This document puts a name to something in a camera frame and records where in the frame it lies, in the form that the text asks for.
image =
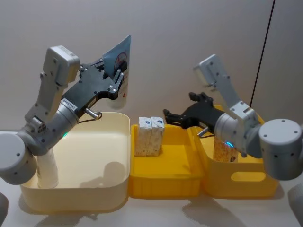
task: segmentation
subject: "table surface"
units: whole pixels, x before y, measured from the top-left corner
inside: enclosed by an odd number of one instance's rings
[[[19,186],[0,179],[0,192],[9,200],[2,227],[299,227],[288,205],[287,192],[301,182],[303,174],[280,182],[275,196],[266,200],[213,199],[204,194],[184,200],[128,198],[122,208],[111,213],[41,215],[24,203]]]

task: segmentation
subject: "gray wall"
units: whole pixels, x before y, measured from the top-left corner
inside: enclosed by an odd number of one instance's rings
[[[271,0],[2,0],[0,129],[23,126],[38,95],[47,47],[65,45],[90,62],[127,34],[130,84],[121,112],[132,122],[162,115],[163,108],[185,110],[188,92],[202,91],[192,68],[213,53],[249,103],[271,5]],[[104,101],[94,109],[110,111]]]
[[[303,123],[303,1],[276,0],[252,107]]]

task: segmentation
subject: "small white box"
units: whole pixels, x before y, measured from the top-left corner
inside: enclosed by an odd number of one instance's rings
[[[164,122],[161,117],[151,117],[151,138],[148,145],[147,155],[158,156],[161,150],[164,133]]]
[[[152,121],[148,117],[139,117],[138,138],[135,156],[146,156],[152,133]]]

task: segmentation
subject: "blue led light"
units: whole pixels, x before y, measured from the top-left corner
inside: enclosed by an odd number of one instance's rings
[[[233,148],[233,144],[232,143],[230,143],[230,142],[225,142],[228,146],[230,146],[231,148]]]

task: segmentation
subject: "yellow plastic bin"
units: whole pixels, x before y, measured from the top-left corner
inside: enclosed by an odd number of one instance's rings
[[[75,126],[53,148],[59,184],[40,189],[37,176],[21,185],[26,204],[42,213],[108,212],[128,198],[130,122],[122,113]]]
[[[157,157],[135,157],[138,125],[131,126],[129,195],[136,198],[197,196],[203,170],[188,130],[165,125]]]
[[[279,181],[266,174],[263,159],[242,158],[239,153],[237,163],[214,161],[214,138],[200,139],[196,136],[199,131],[200,128],[193,127],[190,134],[205,173],[202,185],[206,193],[217,198],[260,198],[275,194]]]

